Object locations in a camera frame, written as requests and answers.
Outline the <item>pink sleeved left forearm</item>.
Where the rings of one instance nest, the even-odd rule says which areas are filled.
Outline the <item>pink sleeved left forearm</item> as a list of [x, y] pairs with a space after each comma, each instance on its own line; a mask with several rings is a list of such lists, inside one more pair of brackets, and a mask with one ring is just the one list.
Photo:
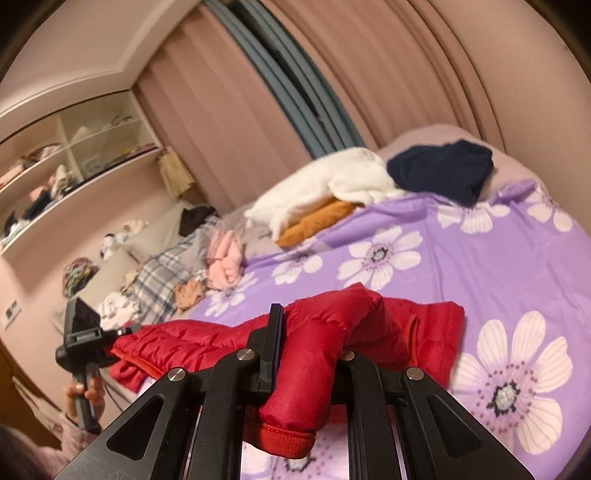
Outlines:
[[81, 430], [66, 414], [59, 415], [61, 446], [36, 444], [20, 430], [1, 426], [2, 479], [54, 479], [97, 434]]

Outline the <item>person's left hand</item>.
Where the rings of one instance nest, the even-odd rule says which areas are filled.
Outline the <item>person's left hand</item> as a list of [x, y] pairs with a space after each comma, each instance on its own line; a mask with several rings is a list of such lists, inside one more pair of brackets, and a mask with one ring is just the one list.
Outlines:
[[64, 387], [64, 415], [72, 422], [77, 422], [77, 410], [75, 401], [80, 396], [88, 400], [92, 406], [94, 417], [100, 420], [105, 410], [104, 382], [99, 377], [92, 377], [87, 381], [87, 386], [76, 381], [70, 381]]

